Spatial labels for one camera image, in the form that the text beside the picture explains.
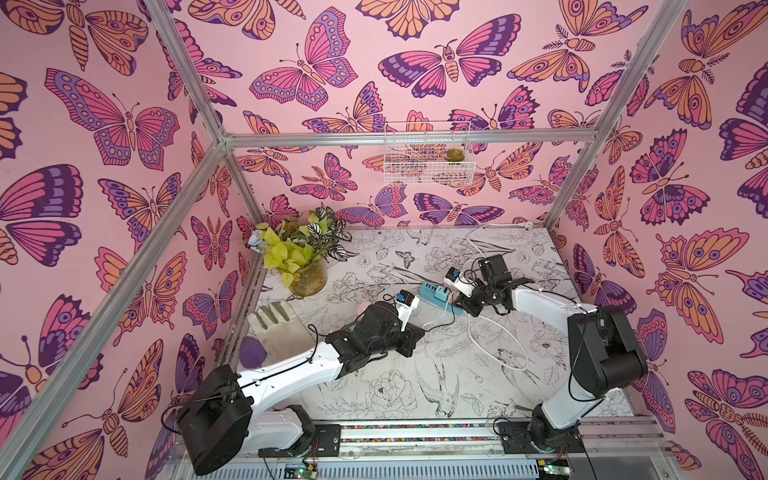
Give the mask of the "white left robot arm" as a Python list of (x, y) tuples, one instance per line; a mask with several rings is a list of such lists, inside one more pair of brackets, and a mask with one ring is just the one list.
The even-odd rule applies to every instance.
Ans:
[(257, 450), (302, 454), (314, 426), (306, 412), (278, 404), (316, 385), (333, 382), (396, 352), (413, 355), (423, 328), (402, 321), (385, 302), (370, 304), (341, 329), (317, 336), (307, 352), (257, 369), (214, 369), (176, 417), (193, 471), (211, 474), (246, 444)]

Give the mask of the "teal power strip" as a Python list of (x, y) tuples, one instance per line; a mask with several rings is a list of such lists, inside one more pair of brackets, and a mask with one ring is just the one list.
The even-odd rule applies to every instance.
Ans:
[(448, 315), (464, 314), (460, 307), (453, 304), (452, 292), (445, 286), (426, 281), (420, 286), (418, 297), (421, 301), (442, 309)]

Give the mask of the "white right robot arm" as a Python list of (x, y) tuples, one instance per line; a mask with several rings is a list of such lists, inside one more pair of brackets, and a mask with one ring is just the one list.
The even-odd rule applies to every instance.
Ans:
[(459, 292), (455, 304), (472, 318), (491, 307), (499, 315), (530, 315), (565, 334), (569, 377), (531, 414), (528, 435), (542, 452), (561, 448), (607, 393), (648, 374), (647, 357), (620, 307), (585, 304), (515, 278), (502, 256), (478, 260), (479, 273), (451, 268), (445, 282)]

